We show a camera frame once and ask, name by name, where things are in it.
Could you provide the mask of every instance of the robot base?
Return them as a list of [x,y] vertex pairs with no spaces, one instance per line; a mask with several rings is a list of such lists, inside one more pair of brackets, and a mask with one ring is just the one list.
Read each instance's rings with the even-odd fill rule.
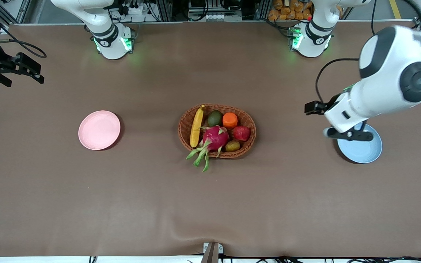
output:
[[321,55],[322,52],[326,50],[329,40],[331,40],[330,36],[327,40],[321,38],[320,40],[323,41],[323,43],[321,45],[316,45],[313,43],[313,40],[307,36],[306,26],[303,24],[296,25],[294,31],[298,34],[294,33],[295,38],[289,39],[291,50],[295,50],[300,53],[300,55],[307,58],[315,58]]
[[109,47],[103,47],[95,42],[98,52],[109,60],[118,60],[128,53],[132,53],[136,36],[135,31],[131,31],[131,28],[121,23],[115,23],[115,25],[118,27],[118,37]]

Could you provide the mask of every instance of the yellow banana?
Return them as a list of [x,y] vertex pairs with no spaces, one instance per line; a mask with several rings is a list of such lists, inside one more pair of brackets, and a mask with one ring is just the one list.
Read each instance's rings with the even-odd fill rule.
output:
[[189,138],[189,144],[192,148],[196,147],[199,143],[199,133],[201,132],[202,117],[204,116],[204,105],[201,105],[197,109],[196,115],[194,115],[193,126],[191,127],[191,136]]

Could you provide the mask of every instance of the metal bracket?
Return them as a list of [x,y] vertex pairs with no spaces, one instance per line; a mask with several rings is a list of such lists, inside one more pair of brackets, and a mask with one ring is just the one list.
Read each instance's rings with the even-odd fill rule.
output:
[[204,243],[204,256],[201,263],[218,263],[220,250],[224,253],[224,247],[218,243]]
[[[219,254],[223,254],[224,253],[224,246],[220,245],[219,243],[216,243],[216,245],[219,248]],[[209,243],[204,243],[203,245],[203,253],[206,253],[207,247],[209,246]]]

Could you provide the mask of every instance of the bread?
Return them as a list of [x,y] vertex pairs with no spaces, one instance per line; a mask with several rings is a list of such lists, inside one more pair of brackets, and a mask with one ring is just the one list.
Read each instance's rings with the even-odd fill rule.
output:
[[303,13],[301,13],[301,12],[295,13],[295,19],[297,19],[297,20],[303,20]]
[[303,10],[303,19],[308,20],[311,18],[311,11],[309,9]]
[[296,12],[301,12],[301,11],[303,11],[303,3],[298,3],[298,5],[295,7],[295,11]]
[[291,11],[290,14],[287,15],[287,20],[292,20],[295,18],[295,11]]
[[282,0],[274,0],[272,4],[274,5],[274,8],[276,10],[280,10],[282,7],[284,7],[284,3],[282,2]]
[[268,20],[275,21],[279,17],[279,12],[277,10],[269,11]]
[[337,9],[339,10],[339,16],[342,17],[344,15],[344,8],[342,8],[340,5],[338,5]]
[[290,7],[282,7],[282,9],[280,10],[281,15],[287,15],[290,13]]
[[290,0],[290,9],[294,10],[295,8],[299,7],[301,4],[298,0]]

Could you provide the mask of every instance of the fruit basket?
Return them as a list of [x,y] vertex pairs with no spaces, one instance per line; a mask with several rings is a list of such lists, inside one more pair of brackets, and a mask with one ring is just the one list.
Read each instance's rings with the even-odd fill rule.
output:
[[[180,141],[182,142],[183,146],[189,151],[192,151],[193,148],[189,144],[189,138],[191,136],[191,127],[193,125],[194,115],[196,114],[197,110],[201,107],[201,104],[196,105],[189,110],[187,110],[183,116],[180,118],[180,122],[178,124],[178,136],[180,137]],[[220,155],[217,157],[217,152],[210,152],[210,157],[217,157],[217,158],[224,158],[224,159],[232,159],[237,158],[241,155],[244,155],[253,145],[254,139],[256,138],[256,125],[254,124],[253,119],[249,114],[240,110],[239,108],[224,106],[224,105],[217,105],[217,104],[204,104],[204,118],[202,119],[202,126],[207,126],[207,116],[213,111],[218,110],[221,113],[232,112],[234,113],[239,120],[239,125],[249,127],[251,130],[250,137],[248,141],[240,142],[241,148],[235,152],[226,153],[221,152]],[[229,129],[228,133],[230,138],[233,138],[233,129]]]

